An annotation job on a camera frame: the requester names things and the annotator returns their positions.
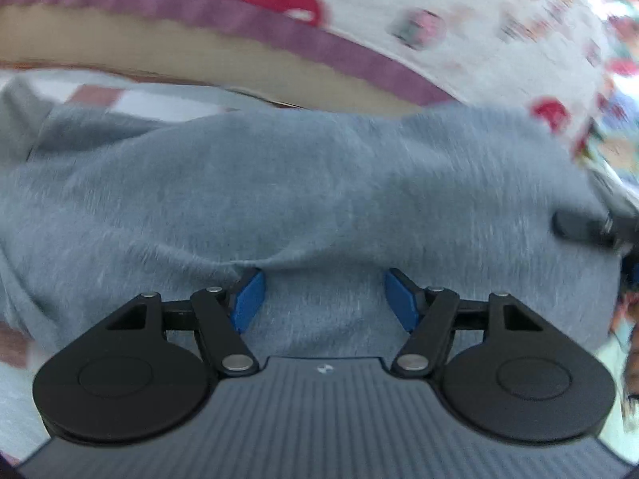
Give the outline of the grey sweatpants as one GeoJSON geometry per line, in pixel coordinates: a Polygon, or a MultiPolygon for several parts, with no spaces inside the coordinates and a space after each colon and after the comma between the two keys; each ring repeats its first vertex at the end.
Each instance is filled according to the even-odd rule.
{"type": "Polygon", "coordinates": [[[49,354],[139,293],[185,299],[249,267],[268,287],[259,358],[391,358],[391,267],[465,299],[509,292],[596,351],[621,259],[554,236],[559,210],[605,212],[523,111],[168,123],[54,104],[21,78],[1,91],[1,320],[49,354]]]}

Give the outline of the floral quilted blanket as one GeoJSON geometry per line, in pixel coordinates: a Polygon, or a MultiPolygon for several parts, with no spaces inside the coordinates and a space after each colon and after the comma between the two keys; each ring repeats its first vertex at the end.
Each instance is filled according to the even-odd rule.
{"type": "Polygon", "coordinates": [[[598,114],[575,149],[577,158],[638,185],[638,0],[603,0],[607,47],[598,114]]]}

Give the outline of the bear print headboard cover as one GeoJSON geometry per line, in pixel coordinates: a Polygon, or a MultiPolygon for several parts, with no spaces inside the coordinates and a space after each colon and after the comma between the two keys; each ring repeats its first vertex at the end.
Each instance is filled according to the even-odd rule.
{"type": "Polygon", "coordinates": [[[589,0],[1,0],[96,9],[254,40],[403,101],[525,110],[576,149],[598,114],[589,0]]]}

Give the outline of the checkered bed sheet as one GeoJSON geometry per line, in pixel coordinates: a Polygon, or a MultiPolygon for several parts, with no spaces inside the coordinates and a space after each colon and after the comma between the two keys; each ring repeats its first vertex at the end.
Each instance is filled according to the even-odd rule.
{"type": "Polygon", "coordinates": [[[1,363],[30,372],[145,289],[290,264],[290,112],[218,90],[12,75],[1,87],[1,363]]]}

